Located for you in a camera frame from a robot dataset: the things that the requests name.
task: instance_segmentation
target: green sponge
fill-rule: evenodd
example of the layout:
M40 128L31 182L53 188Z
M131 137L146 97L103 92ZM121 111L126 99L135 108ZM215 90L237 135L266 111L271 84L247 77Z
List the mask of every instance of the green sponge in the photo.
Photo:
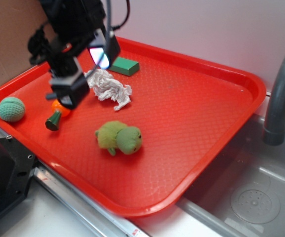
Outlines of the green sponge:
M109 70L131 76L139 70L139 62L132 61L126 58L118 57L109 68Z
M7 122L19 121L25 113L23 102L16 97L7 97L0 102L0 118Z

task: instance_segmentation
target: teal ball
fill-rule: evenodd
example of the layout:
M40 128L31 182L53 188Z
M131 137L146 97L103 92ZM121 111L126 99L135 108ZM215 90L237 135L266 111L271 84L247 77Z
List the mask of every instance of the teal ball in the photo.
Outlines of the teal ball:
M16 97L7 97L0 102L0 118L7 122L17 122L23 118L25 106Z

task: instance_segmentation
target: small toy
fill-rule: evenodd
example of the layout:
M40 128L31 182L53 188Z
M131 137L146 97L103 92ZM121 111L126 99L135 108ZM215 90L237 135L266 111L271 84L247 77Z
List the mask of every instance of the small toy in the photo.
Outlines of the small toy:
M137 152L142 146L142 133L137 127L127 126L119 121L105 123L95 132L99 147L107 149L114 156L116 149L120 149L126 155Z
M16 97L6 97L0 102L0 118L7 122L17 122L25 114L24 103Z
M59 129L59 122L61 117L66 117L70 110L62 106L58 100L54 100L52 104L53 115L45 122L46 128L51 131L57 131Z

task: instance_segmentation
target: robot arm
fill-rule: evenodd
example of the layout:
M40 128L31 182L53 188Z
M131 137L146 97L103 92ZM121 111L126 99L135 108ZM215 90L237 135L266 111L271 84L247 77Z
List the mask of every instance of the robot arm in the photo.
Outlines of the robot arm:
M47 23L57 36L49 42L43 31L47 23L43 24L28 43L32 54L30 63L49 63L53 93L46 98L57 98L66 108L74 109L89 92L87 80L76 57L86 48L104 49L104 52L99 51L99 57L93 56L93 59L106 69L118 56L120 47L116 37L107 34L103 23L106 14L100 0L39 1L48 18ZM100 64L102 59L107 60L104 66Z

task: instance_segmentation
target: black metal bracket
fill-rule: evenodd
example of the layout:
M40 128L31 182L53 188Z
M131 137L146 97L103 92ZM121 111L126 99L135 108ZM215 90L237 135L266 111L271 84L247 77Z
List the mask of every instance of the black metal bracket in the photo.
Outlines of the black metal bracket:
M0 144L14 161L10 178L4 192L0 192L0 218L23 201L28 194L31 177L37 163L35 155L12 137L0 138Z

